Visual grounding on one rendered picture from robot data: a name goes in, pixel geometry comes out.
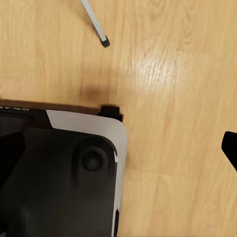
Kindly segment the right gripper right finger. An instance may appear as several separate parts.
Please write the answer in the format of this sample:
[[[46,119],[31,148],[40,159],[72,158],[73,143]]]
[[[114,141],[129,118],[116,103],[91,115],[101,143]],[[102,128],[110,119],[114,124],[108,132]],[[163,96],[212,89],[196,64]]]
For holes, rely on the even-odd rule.
[[[237,133],[226,131],[221,149],[237,171]]]

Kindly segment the camera tripod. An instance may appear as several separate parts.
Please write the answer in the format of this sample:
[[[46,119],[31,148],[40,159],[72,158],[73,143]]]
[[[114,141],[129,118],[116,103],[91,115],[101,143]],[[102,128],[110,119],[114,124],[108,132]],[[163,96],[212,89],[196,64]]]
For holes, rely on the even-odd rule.
[[[94,28],[97,30],[97,33],[100,37],[100,41],[101,41],[102,45],[105,48],[108,47],[110,45],[110,42],[109,42],[107,36],[104,34],[103,29],[102,29],[102,27],[101,27],[96,15],[95,15],[94,11],[93,11],[93,9],[90,5],[89,0],[80,0],[80,1],[82,3],[86,13],[88,14]]]

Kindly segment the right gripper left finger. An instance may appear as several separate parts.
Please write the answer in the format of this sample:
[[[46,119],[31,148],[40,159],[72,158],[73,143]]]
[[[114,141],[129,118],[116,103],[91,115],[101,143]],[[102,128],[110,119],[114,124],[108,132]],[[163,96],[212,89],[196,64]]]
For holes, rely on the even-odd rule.
[[[0,191],[26,150],[21,131],[0,137]]]

